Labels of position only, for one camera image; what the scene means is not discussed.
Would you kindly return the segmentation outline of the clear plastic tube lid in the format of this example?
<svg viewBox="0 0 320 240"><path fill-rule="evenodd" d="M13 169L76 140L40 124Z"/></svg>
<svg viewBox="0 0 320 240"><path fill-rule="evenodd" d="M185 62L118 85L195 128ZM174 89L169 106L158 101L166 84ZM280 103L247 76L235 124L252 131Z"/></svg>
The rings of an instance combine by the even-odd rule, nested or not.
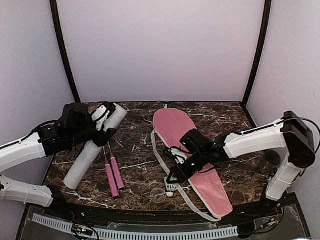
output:
<svg viewBox="0 0 320 240"><path fill-rule="evenodd" d="M149 196L150 196L151 201L153 201L154 203L162 203L167 198L166 191L162 188L154 188L150 192Z"/></svg>

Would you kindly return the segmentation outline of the white shuttlecock tube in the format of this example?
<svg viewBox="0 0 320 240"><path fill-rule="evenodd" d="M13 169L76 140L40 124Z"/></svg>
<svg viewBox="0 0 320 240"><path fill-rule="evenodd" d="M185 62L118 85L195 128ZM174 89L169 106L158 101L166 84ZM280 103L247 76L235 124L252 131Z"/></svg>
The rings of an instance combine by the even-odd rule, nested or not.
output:
<svg viewBox="0 0 320 240"><path fill-rule="evenodd" d="M117 127L127 115L127 111L120 105L116 103L114 103L114 105L114 113L103 123L101 130L106 130L108 128L114 128L117 130ZM65 176L63 180L64 185L71 190L77 189L86 172L100 154L102 149L103 146L98 147L92 141L87 142L84 145L82 152L76 158L72 167Z"/></svg>

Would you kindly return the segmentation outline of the white plastic shuttlecock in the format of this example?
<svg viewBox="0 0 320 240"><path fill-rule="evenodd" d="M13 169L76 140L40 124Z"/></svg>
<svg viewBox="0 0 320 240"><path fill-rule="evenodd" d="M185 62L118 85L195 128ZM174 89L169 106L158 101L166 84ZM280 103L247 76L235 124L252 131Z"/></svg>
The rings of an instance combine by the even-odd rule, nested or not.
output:
<svg viewBox="0 0 320 240"><path fill-rule="evenodd" d="M171 198L174 195L175 190L177 189L177 185L173 183L167 183L167 178L164 177L164 184L166 188L166 195L167 197Z"/></svg>

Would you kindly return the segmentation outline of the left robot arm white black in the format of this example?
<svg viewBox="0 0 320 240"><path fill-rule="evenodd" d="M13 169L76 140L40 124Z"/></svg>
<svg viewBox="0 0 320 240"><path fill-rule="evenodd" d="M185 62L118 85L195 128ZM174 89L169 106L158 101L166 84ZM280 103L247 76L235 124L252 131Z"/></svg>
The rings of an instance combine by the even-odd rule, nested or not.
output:
<svg viewBox="0 0 320 240"><path fill-rule="evenodd" d="M79 144L105 144L116 133L107 121L116 115L117 105L100 101L89 108L82 103L66 104L57 120L41 123L27 136L0 147L0 171L4 172L31 160L71 151ZM55 199L51 187L32 185L0 176L0 198L6 201L49 207L60 218L67 218L70 206Z"/></svg>

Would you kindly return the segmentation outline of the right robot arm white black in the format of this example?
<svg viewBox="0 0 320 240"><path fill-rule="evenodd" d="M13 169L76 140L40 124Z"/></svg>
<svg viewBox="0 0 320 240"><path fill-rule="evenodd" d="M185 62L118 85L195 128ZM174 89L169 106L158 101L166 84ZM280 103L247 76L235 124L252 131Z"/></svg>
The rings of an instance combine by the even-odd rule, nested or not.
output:
<svg viewBox="0 0 320 240"><path fill-rule="evenodd" d="M191 129L179 141L185 148L182 152L190 157L175 165L166 181L181 184L196 173L202 173L207 164L215 165L250 153L286 148L285 160L266 187L266 198L255 205L255 213L266 217L274 210L274 201L280 200L295 179L316 160L320 147L315 146L313 132L306 122L313 123L310 119L298 117L293 111L286 111L282 118L270 124L232 132L214 141L197 129Z"/></svg>

